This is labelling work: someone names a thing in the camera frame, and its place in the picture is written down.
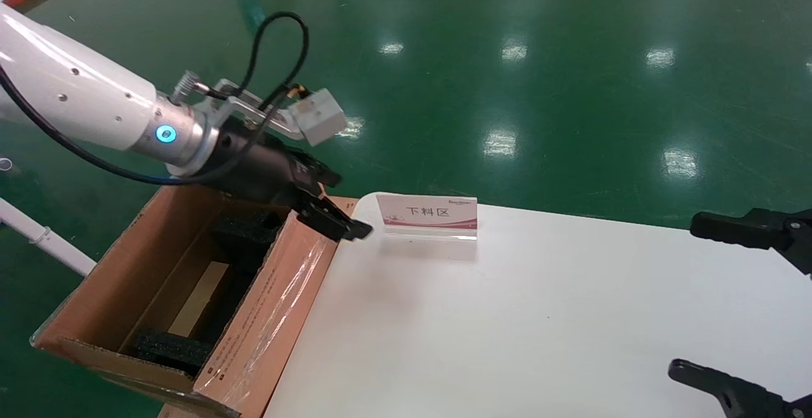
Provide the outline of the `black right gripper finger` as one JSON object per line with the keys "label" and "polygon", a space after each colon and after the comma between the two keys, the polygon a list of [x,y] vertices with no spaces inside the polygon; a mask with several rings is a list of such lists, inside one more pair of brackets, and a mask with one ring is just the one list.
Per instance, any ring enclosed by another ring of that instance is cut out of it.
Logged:
{"label": "black right gripper finger", "polygon": [[811,416],[811,395],[788,402],[760,384],[682,358],[670,362],[668,377],[716,398],[726,417]]}
{"label": "black right gripper finger", "polygon": [[696,238],[773,249],[804,276],[811,274],[811,210],[787,213],[752,209],[741,218],[711,212],[696,213],[690,233]]}

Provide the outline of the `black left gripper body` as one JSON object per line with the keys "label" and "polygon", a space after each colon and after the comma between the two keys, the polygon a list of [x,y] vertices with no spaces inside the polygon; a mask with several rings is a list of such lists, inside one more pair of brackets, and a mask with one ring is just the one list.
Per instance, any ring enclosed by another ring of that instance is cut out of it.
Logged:
{"label": "black left gripper body", "polygon": [[304,152],[264,134],[232,169],[206,186],[235,199],[295,208],[296,193],[321,195],[323,186],[295,152]]}

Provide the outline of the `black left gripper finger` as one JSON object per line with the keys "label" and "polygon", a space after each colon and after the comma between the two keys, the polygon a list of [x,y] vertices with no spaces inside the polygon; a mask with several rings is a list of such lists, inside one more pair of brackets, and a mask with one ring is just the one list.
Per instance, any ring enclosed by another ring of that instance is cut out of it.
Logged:
{"label": "black left gripper finger", "polygon": [[327,164],[321,160],[317,160],[307,152],[295,152],[298,161],[307,167],[313,177],[323,186],[335,187],[342,182],[342,176],[332,170]]}
{"label": "black left gripper finger", "polygon": [[334,242],[362,240],[373,233],[371,225],[353,219],[326,195],[296,193],[297,221]]}

